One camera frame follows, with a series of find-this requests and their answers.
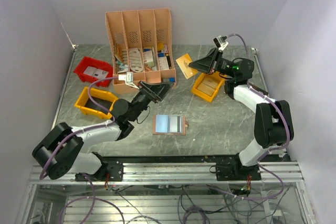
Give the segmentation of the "pink leather card holder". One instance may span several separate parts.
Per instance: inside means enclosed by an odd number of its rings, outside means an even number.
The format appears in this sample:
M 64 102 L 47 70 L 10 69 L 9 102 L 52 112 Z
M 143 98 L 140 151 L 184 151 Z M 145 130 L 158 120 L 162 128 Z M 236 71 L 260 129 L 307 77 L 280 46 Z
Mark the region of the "pink leather card holder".
M 153 119 L 154 135 L 185 135 L 189 126 L 184 115 L 157 114 Z

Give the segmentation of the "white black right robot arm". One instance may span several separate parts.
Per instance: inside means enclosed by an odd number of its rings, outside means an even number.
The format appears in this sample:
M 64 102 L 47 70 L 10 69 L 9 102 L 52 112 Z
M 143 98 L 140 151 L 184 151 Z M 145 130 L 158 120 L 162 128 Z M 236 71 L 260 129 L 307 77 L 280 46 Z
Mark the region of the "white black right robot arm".
M 270 98 L 248 82 L 255 68 L 252 60 L 240 57 L 228 60 L 221 50 L 213 48 L 188 66 L 202 73 L 224 75 L 225 93 L 255 113 L 254 139 L 238 154 L 240 162 L 231 167 L 236 179 L 248 176 L 249 166 L 258 164 L 268 153 L 287 148 L 294 137 L 289 103 Z

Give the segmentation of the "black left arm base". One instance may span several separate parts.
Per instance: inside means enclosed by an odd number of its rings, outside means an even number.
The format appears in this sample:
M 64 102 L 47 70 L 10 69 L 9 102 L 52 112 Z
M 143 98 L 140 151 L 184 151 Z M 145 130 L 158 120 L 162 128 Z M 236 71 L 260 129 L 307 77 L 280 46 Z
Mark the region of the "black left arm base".
M 121 161 L 109 157 L 100 156 L 98 153 L 91 153 L 83 168 L 75 175 L 75 181 L 83 182 L 87 176 L 92 182 L 121 182 L 124 174 L 124 166 Z

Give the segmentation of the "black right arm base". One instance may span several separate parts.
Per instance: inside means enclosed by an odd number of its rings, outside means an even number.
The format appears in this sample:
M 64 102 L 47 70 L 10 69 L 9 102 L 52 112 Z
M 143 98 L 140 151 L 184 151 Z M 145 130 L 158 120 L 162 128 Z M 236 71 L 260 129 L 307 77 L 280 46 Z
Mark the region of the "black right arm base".
M 236 163 L 218 163 L 212 165 L 209 172 L 216 176 L 217 181 L 261 180 L 261 174 L 256 165 L 245 167 Z

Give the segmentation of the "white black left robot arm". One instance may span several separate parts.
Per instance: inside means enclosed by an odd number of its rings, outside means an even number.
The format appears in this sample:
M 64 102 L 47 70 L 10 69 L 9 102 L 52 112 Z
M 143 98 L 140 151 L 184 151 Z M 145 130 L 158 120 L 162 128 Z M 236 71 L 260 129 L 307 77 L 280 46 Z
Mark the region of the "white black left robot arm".
M 83 150 L 128 137 L 134 129 L 132 122 L 149 108 L 151 102 L 161 102 L 173 86 L 170 81 L 155 84 L 140 81 L 139 91 L 132 101 L 116 100 L 110 119 L 82 127 L 71 127 L 65 122 L 57 124 L 32 152 L 42 168 L 39 178 L 56 180 L 74 172 L 77 181 L 121 181 L 123 165 L 120 161 L 108 161 L 97 152 L 85 153 Z

